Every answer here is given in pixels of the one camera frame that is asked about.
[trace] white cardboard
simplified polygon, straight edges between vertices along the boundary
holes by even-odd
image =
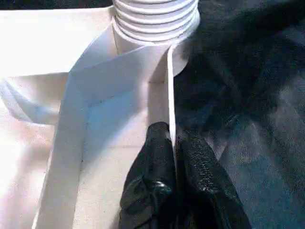
[[[1,97],[14,117],[56,124],[68,72],[113,12],[112,6],[0,11]]]
[[[33,229],[117,228],[147,127],[169,123],[175,143],[173,78],[187,63],[190,34],[143,46],[112,21],[91,43],[69,74]]]

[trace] dark cloth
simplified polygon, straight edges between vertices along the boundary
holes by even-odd
[[[102,8],[112,0],[0,0],[0,10]]]
[[[177,126],[212,148],[253,228],[303,228],[305,1],[199,9],[200,44],[174,79]]]
[[[176,144],[181,211],[186,212],[178,212],[177,228],[250,229],[238,194],[210,146],[180,129]]]

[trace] white tube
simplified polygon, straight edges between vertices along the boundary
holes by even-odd
[[[113,0],[119,29],[145,42],[175,40],[198,17],[198,0]]]

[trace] black textured surface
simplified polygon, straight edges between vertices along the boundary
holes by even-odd
[[[180,221],[199,229],[251,228],[228,174],[204,139],[178,130],[176,153],[179,190],[189,212]]]
[[[305,1],[200,2],[200,42],[174,79],[177,125],[211,147],[253,228],[303,228]]]
[[[176,211],[176,175],[168,125],[152,124],[121,198],[120,229],[170,229]]]
[[[112,0],[0,0],[0,10],[101,8],[111,5]]]

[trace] black cloth background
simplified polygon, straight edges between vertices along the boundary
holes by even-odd
[[[304,8],[271,12],[255,29],[243,21],[255,25],[266,4],[294,0],[200,2],[207,49],[175,77],[177,125],[213,149],[253,228],[304,228],[305,20],[287,20]],[[109,5],[110,0],[0,0],[3,10]],[[238,11],[244,16],[235,18]],[[264,28],[269,22],[279,26]]]
[[[112,0],[0,0],[0,10],[100,8],[111,5]]]

